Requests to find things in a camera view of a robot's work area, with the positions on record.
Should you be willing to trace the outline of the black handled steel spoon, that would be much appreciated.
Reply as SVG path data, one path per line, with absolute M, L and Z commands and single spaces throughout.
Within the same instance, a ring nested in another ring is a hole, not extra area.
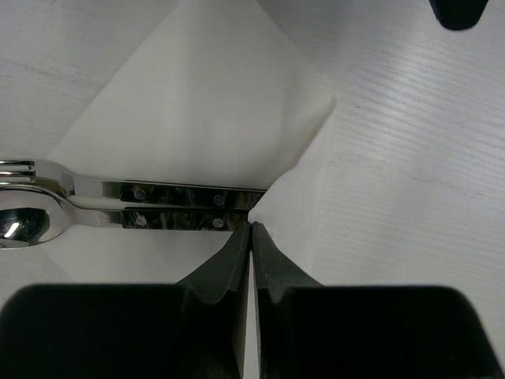
M 247 210 L 223 208 L 81 208 L 37 186 L 1 187 L 1 248 L 37 246 L 71 227 L 124 230 L 234 231 L 247 220 Z

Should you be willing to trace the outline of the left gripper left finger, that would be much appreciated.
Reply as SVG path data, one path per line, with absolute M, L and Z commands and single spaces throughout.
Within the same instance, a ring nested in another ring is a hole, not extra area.
M 1 312 L 4 378 L 239 378 L 250 225 L 174 284 L 34 284 Z

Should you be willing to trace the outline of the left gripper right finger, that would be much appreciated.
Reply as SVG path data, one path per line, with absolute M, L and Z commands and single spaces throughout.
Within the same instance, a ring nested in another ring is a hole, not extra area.
M 501 378 L 468 298 L 434 285 L 325 286 L 251 232 L 262 378 Z

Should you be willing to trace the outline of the white paper napkin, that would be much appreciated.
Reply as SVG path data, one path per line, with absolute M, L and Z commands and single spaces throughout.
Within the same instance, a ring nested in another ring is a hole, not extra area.
M 50 154 L 78 174 L 260 188 L 250 219 L 302 268 L 335 97 L 255 1 L 183 1 Z

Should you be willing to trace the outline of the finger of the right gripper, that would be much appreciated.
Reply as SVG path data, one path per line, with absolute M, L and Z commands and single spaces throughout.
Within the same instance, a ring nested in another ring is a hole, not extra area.
M 488 0 L 430 0 L 429 3 L 442 27 L 465 31 L 481 19 Z

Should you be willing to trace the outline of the black handled steel fork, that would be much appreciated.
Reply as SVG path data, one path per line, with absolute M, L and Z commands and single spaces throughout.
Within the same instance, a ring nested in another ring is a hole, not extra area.
M 196 186 L 166 182 L 112 181 L 87 177 L 43 159 L 3 159 L 1 183 L 42 186 L 64 198 L 121 201 L 142 205 L 250 210 L 261 189 Z

